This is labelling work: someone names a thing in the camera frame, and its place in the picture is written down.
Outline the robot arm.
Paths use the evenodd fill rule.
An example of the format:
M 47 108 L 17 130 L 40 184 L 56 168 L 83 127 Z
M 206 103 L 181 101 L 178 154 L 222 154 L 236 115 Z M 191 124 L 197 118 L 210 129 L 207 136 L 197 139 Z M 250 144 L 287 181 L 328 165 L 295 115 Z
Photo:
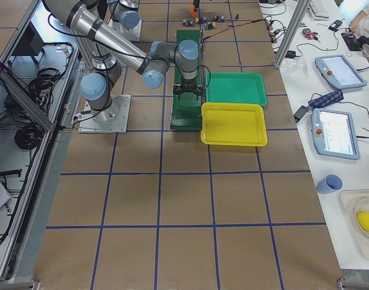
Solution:
M 104 21 L 100 1 L 44 1 L 45 8 L 75 37 L 96 45 L 92 54 L 108 53 L 136 71 L 143 84 L 159 88 L 170 65 L 179 70 L 179 81 L 173 85 L 173 94 L 180 97 L 191 93 L 200 96 L 204 86 L 197 82 L 199 45 L 186 39 L 179 44 L 154 41 L 147 54 Z
M 107 1 L 111 13 L 112 27 L 117 31 L 127 31 L 135 28 L 140 22 L 139 4 L 134 0 Z

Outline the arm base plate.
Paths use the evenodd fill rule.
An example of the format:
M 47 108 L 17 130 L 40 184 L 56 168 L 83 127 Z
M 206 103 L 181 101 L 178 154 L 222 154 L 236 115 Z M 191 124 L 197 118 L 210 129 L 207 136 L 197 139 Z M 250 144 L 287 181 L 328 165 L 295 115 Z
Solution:
M 81 134 L 124 134 L 127 132 L 131 95 L 111 95 L 112 104 L 105 110 L 92 110 L 85 101 L 87 114 L 78 113 L 78 132 Z
M 137 24 L 135 23 L 127 23 L 116 22 L 114 20 L 109 21 L 109 26 L 112 27 L 117 34 L 124 37 L 125 39 L 131 42 L 139 42 L 141 36 L 141 28 L 142 28 L 143 20 L 140 19 Z

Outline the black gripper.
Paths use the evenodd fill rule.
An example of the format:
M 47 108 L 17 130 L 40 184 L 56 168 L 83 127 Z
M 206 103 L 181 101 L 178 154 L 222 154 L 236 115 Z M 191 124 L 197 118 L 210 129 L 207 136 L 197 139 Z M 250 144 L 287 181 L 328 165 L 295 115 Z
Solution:
M 200 0 L 193 0 L 193 11 L 198 11 Z M 201 100 L 201 95 L 204 92 L 203 84 L 198 84 L 196 79 L 182 79 L 181 83 L 173 85 L 173 94 L 177 96 L 178 101 L 181 100 L 181 95 L 185 92 L 196 95 L 196 101 Z

